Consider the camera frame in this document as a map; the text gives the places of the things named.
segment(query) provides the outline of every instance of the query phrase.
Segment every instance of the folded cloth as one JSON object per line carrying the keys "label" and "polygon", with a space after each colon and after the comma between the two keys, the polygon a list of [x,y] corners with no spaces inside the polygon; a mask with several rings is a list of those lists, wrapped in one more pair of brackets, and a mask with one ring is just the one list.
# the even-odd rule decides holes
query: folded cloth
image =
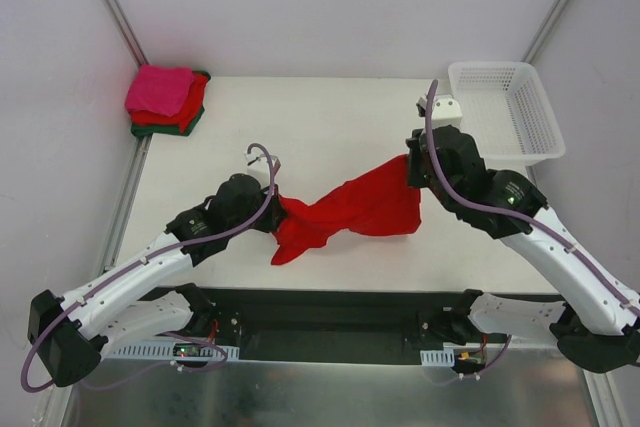
{"label": "folded cloth", "polygon": [[131,122],[139,126],[175,124],[180,128],[180,132],[184,132],[189,126],[189,123],[198,114],[200,106],[202,106],[202,100],[204,99],[204,89],[211,78],[207,72],[194,72],[193,76],[193,83],[191,87],[189,87],[189,94],[180,112],[168,117],[152,112],[132,112]]}
{"label": "folded cloth", "polygon": [[180,127],[177,125],[137,125],[131,124],[131,133],[136,137],[144,137],[145,135],[150,134],[168,134],[168,135],[182,135],[184,137],[188,136],[193,128],[196,126],[200,117],[204,114],[204,106],[200,106],[200,110],[193,118],[187,128],[183,131],[180,130]]}
{"label": "folded cloth", "polygon": [[134,79],[124,105],[129,113],[154,112],[175,115],[180,112],[193,82],[191,69],[165,69],[143,65]]}
{"label": "folded cloth", "polygon": [[324,247],[342,229],[362,235],[412,234],[420,226],[420,190],[407,186],[407,155],[400,155],[345,182],[313,205],[280,197],[287,212],[275,236],[272,265],[282,265],[307,249]]}

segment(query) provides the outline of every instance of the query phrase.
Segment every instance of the tabletop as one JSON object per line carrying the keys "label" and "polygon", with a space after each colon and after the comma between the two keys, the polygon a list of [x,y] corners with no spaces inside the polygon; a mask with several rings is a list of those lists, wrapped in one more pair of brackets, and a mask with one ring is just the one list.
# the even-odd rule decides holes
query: tabletop
{"label": "tabletop", "polygon": [[[420,128],[415,103],[430,80],[213,78],[204,113],[189,137],[154,135],[119,253],[122,261],[176,214],[245,172],[251,142],[280,158],[286,197],[313,203],[346,180],[406,153]],[[439,93],[447,93],[442,83]],[[473,133],[473,126],[462,129]],[[422,225],[410,236],[371,238],[342,231],[322,249],[272,266],[270,234],[249,231],[224,252],[168,285],[355,291],[553,293],[522,257],[476,231],[422,191]]]}

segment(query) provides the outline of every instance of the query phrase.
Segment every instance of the white plastic basket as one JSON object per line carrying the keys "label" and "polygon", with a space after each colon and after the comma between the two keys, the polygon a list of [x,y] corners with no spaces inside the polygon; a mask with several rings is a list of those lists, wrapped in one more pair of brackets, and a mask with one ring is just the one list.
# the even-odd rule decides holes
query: white plastic basket
{"label": "white plastic basket", "polygon": [[487,160],[533,165],[561,157],[564,140],[536,69],[524,62],[456,62],[449,67],[462,130]]}

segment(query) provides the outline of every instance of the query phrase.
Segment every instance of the gray floor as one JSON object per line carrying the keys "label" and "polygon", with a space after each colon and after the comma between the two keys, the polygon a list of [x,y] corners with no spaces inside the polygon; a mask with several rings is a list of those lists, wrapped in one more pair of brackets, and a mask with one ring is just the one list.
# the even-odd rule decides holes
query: gray floor
{"label": "gray floor", "polygon": [[[87,381],[110,384],[147,365],[108,360]],[[448,369],[395,366],[233,362],[204,374],[163,366],[104,392],[75,388],[63,425],[596,425],[581,372],[548,354],[510,351],[479,382],[434,385],[450,377]]]}

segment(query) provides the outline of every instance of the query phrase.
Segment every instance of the white wall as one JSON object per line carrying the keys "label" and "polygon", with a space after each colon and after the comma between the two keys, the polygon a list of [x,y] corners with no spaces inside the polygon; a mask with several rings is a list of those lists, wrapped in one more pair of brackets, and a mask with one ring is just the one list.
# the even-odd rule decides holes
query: white wall
{"label": "white wall", "polygon": [[122,102],[136,66],[101,0],[1,3],[0,425],[13,427],[37,401],[20,388],[31,298],[97,272],[134,147]]}
{"label": "white wall", "polygon": [[554,0],[120,0],[152,63],[217,76],[443,78],[518,60]]}
{"label": "white wall", "polygon": [[[567,144],[535,169],[573,234],[640,289],[640,0],[575,0],[537,69]],[[640,369],[615,373],[640,425]]]}

